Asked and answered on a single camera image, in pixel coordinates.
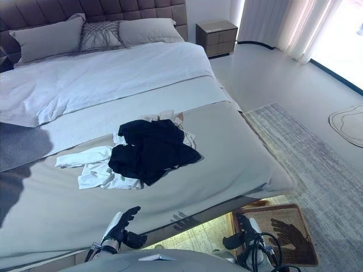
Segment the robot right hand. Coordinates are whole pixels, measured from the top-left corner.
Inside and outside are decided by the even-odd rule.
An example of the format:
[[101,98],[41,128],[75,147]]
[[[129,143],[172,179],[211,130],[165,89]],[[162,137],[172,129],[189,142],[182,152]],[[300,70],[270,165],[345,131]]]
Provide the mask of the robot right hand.
[[248,217],[241,213],[233,214],[235,223],[234,233],[229,237],[224,237],[222,243],[226,249],[247,249],[259,232],[251,224]]

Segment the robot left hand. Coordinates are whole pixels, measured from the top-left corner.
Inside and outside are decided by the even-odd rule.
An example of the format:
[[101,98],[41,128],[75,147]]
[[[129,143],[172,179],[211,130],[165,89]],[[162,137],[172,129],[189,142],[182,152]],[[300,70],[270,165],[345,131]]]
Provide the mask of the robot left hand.
[[126,212],[118,212],[106,229],[101,246],[111,248],[111,252],[117,252],[122,244],[132,249],[141,248],[146,243],[147,236],[126,230],[129,222],[134,219],[140,209],[140,206],[136,206]]

